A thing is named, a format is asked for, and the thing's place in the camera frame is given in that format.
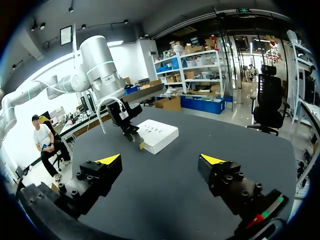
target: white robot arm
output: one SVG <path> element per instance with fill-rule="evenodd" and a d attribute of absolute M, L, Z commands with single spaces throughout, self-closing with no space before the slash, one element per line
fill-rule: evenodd
<path fill-rule="evenodd" d="M 101 103 L 99 106 L 109 105 L 116 101 L 120 111 L 125 111 L 124 104 L 119 100 L 124 96 L 124 86 L 105 37 L 93 36 L 88 38 L 80 45 L 80 51 L 83 65 L 80 66 L 75 75 L 65 76 L 59 81 L 56 75 L 43 81 L 32 81 L 28 88 L 16 90 L 3 97 L 3 114 L 0 116 L 0 148 L 7 133 L 17 122 L 15 106 L 33 99 L 44 89 L 46 89 L 47 97 L 51 100 L 62 94 L 84 92 L 92 88 Z"/>

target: exit sign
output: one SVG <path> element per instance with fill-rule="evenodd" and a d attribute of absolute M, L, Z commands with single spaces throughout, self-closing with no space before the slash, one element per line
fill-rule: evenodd
<path fill-rule="evenodd" d="M 238 8 L 237 10 L 241 14 L 249 14 L 249 13 L 251 13 L 249 8 Z"/>

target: sneaker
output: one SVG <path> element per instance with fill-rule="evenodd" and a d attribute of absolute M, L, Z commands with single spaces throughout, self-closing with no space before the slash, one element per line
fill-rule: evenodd
<path fill-rule="evenodd" d="M 55 181 L 56 182 L 59 182 L 60 181 L 60 179 L 61 179 L 61 174 L 60 173 L 57 173 L 56 175 L 54 175 L 54 178 L 55 178 Z"/>
<path fill-rule="evenodd" d="M 64 161 L 63 163 L 64 163 L 64 165 L 67 166 L 69 163 L 71 163 L 71 159 L 70 159 L 70 160 L 67 160 L 67 161 Z"/>

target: white shelving unit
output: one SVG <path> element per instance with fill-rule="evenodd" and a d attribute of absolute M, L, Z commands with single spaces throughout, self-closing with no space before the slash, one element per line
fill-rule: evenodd
<path fill-rule="evenodd" d="M 297 110 L 299 102 L 305 99 L 305 91 L 306 91 L 306 76 L 305 70 L 309 70 L 309 68 L 313 65 L 312 62 L 306 61 L 300 57 L 298 57 L 298 52 L 303 53 L 308 58 L 312 58 L 312 53 L 309 49 L 298 44 L 295 40 L 290 39 L 290 43 L 287 44 L 288 47 L 293 48 L 293 55 L 289 52 L 289 58 L 291 59 L 291 74 L 290 74 L 290 85 L 291 87 L 291 96 L 290 96 L 290 109 L 293 112 L 290 112 L 290 116 L 292 118 L 292 124 L 295 120 L 298 120 Z M 306 119 L 301 120 L 302 123 L 310 125 L 310 122 Z"/>
<path fill-rule="evenodd" d="M 182 67 L 183 66 L 183 61 L 185 58 L 189 57 L 195 57 L 195 56 L 206 56 L 206 55 L 213 55 L 213 57 L 216 59 L 216 61 L 212 64 L 208 65 L 197 65 L 197 66 L 188 66 L 188 67 Z M 157 72 L 157 69 L 161 66 L 161 64 L 165 64 L 166 62 L 171 63 L 172 59 L 177 58 L 178 61 L 178 69 L 172 69 L 168 71 L 162 71 L 162 72 Z M 225 90 L 225 81 L 222 78 L 222 69 L 221 66 L 224 65 L 224 63 L 220 62 L 219 58 L 219 52 L 216 50 L 208 50 L 208 51 L 201 51 L 201 52 L 194 52 L 190 54 L 184 54 L 180 55 L 179 52 L 176 53 L 175 56 L 171 56 L 159 61 L 154 61 L 153 60 L 153 66 L 154 66 L 154 71 L 156 74 L 167 76 L 168 73 L 174 73 L 174 72 L 179 72 L 181 76 L 181 82 L 167 82 L 164 83 L 165 85 L 182 85 L 183 92 L 186 94 L 188 90 L 191 88 L 192 83 L 197 83 L 197 82 L 212 82 L 212 83 L 220 83 L 220 94 L 223 97 L 224 96 L 224 90 Z M 193 69 L 210 69 L 210 71 L 218 72 L 219 73 L 219 79 L 186 79 L 185 78 L 185 71 L 187 70 L 193 70 Z"/>

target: floor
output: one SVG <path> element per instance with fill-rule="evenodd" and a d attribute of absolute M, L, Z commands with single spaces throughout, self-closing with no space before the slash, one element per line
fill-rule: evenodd
<path fill-rule="evenodd" d="M 213 114 L 203 111 L 197 111 L 192 109 L 183 108 L 182 111 L 186 114 L 196 115 L 203 118 L 215 119 L 218 121 L 223 121 L 230 124 L 235 124 L 239 126 L 246 127 L 253 124 L 253 116 L 251 114 L 251 105 L 252 100 L 250 95 L 254 95 L 256 92 L 256 83 L 243 83 L 243 88 L 234 91 L 233 93 L 233 111 L 230 108 L 225 109 L 221 114 Z M 279 130 L 279 136 L 291 141 L 293 132 L 295 130 L 297 123 L 292 124 L 291 118 L 286 117 L 283 123 L 283 127 Z M 312 146 L 309 143 L 309 138 L 312 136 L 312 130 L 305 126 L 300 125 L 296 137 L 293 141 L 295 157 L 297 160 L 302 160 L 304 155 L 304 149 L 308 149 L 310 153 L 313 152 Z M 65 183 L 72 178 L 72 163 L 61 167 L 62 179 L 61 182 Z M 29 184 L 34 183 L 36 186 L 41 182 L 44 182 L 46 185 L 51 187 L 52 184 L 56 184 L 55 180 L 48 174 L 42 162 L 36 164 L 28 173 L 28 175 L 23 179 L 23 183 L 28 186 Z M 299 196 L 303 198 L 308 192 L 309 184 L 305 188 L 298 191 Z M 293 204 L 291 217 L 295 214 L 299 208 L 302 200 L 296 199 Z"/>

